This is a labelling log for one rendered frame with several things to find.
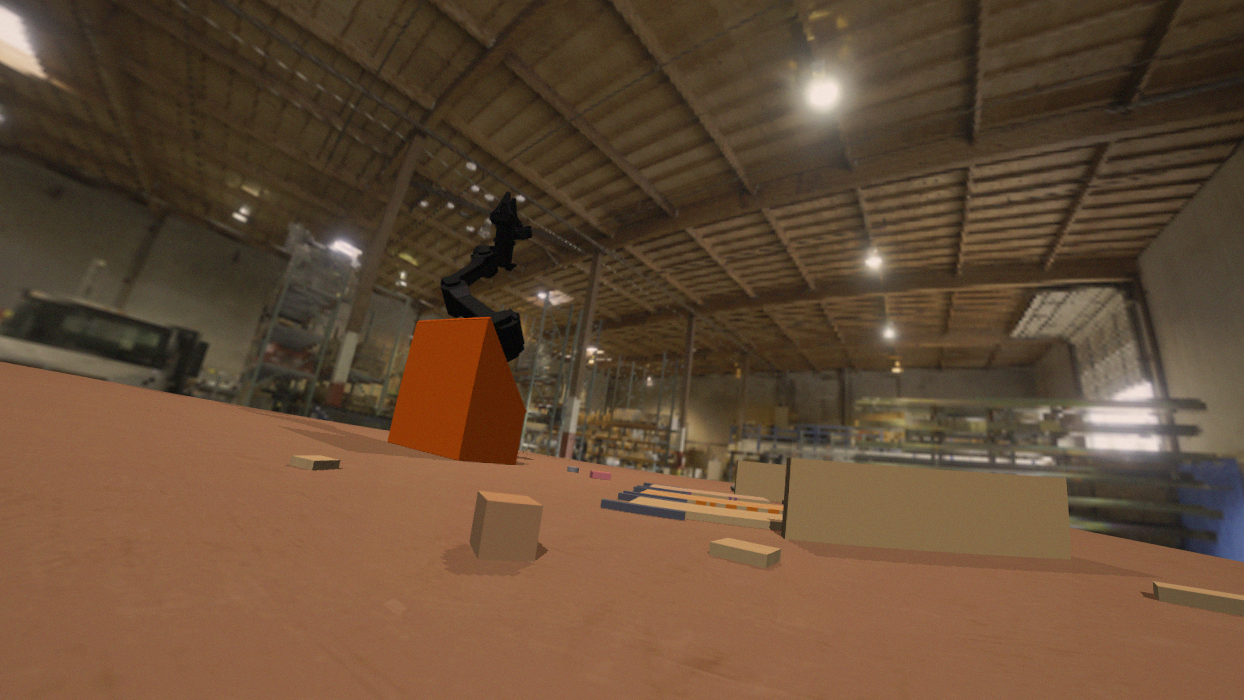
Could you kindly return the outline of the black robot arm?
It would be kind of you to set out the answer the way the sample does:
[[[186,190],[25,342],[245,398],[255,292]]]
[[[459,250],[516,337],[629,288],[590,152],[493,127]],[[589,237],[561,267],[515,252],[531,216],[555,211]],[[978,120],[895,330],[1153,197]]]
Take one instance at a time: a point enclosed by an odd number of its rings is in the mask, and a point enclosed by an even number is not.
[[[510,240],[532,237],[531,226],[510,228]],[[481,277],[491,279],[498,274],[498,267],[511,271],[518,264],[513,261],[513,247],[476,245],[471,254],[470,264],[442,279],[442,293],[447,305],[448,315],[464,318],[490,317],[498,332],[503,353],[506,361],[518,358],[524,349],[522,329],[520,315],[513,310],[494,312],[486,305],[471,296],[469,286]]]

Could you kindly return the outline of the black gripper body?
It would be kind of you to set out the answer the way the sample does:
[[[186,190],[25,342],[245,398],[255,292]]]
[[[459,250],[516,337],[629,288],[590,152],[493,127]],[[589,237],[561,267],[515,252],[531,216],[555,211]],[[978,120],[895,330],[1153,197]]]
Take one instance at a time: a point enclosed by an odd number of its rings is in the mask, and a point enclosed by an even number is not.
[[[510,240],[510,228],[522,228],[522,224],[519,225],[519,223],[514,221],[511,215],[503,213],[491,213],[489,219],[494,225],[496,225],[496,237],[493,237],[495,246],[513,247],[513,245],[515,245],[515,240],[513,239],[513,242]]]

